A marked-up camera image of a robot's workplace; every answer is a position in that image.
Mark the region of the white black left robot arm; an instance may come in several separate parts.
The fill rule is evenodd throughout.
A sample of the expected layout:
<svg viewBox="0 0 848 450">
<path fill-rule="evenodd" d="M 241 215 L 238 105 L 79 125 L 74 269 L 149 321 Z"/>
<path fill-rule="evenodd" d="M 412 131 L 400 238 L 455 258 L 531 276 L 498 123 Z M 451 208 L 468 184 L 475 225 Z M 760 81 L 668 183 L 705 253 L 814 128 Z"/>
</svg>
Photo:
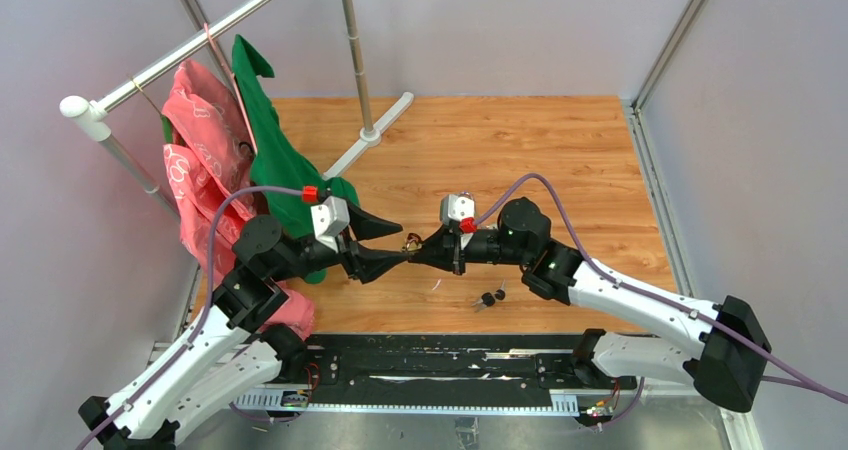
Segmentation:
<svg viewBox="0 0 848 450">
<path fill-rule="evenodd" d="M 291 300 L 279 281 L 340 265 L 369 283 L 406 259 L 362 244 L 401 232 L 398 223 L 338 197 L 310 213 L 313 231 L 298 239 L 272 215 L 246 223 L 233 246 L 234 267 L 189 328 L 124 388 L 80 406 L 89 429 L 82 447 L 97 441 L 106 449 L 174 449 L 253 387 L 304 375 L 304 339 L 286 325 L 266 324 Z"/>
</svg>

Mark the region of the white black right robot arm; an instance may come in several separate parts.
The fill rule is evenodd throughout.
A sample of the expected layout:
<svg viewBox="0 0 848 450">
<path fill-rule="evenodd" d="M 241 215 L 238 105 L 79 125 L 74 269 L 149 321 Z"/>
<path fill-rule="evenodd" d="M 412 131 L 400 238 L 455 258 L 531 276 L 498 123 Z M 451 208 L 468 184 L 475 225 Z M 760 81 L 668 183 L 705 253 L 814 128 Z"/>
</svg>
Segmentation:
<svg viewBox="0 0 848 450">
<path fill-rule="evenodd" d="M 515 265 L 522 283 L 544 300 L 601 311 L 648 331 L 641 337 L 585 331 L 570 362 L 584 387 L 644 376 L 690 384 L 730 411 L 752 409 L 771 345 L 746 301 L 672 294 L 585 257 L 552 238 L 550 219 L 525 197 L 505 203 L 492 228 L 474 226 L 472 207 L 467 196 L 445 197 L 441 228 L 411 262 L 456 275 L 469 264 Z"/>
</svg>

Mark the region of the black-headed key bunch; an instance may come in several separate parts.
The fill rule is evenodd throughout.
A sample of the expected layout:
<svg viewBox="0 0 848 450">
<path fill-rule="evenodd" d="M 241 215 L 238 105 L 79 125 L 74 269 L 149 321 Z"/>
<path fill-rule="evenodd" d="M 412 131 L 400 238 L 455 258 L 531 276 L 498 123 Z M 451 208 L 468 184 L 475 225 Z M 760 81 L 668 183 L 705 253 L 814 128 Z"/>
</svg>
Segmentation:
<svg viewBox="0 0 848 450">
<path fill-rule="evenodd" d="M 476 311 L 490 308 L 501 302 L 506 297 L 506 281 L 503 280 L 498 288 L 493 292 L 483 293 L 476 301 L 471 304 L 471 307 Z"/>
</svg>

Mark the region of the orange black Opel padlock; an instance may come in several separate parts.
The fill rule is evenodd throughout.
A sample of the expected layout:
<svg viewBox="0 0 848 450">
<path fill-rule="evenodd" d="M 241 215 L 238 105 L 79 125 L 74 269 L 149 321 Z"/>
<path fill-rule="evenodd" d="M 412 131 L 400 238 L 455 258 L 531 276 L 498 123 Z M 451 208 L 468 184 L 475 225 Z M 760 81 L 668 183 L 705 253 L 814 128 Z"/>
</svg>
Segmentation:
<svg viewBox="0 0 848 450">
<path fill-rule="evenodd" d="M 423 239 L 420 235 L 414 232 L 410 232 L 405 240 L 404 249 L 406 251 L 416 251 L 420 249 L 423 245 Z"/>
</svg>

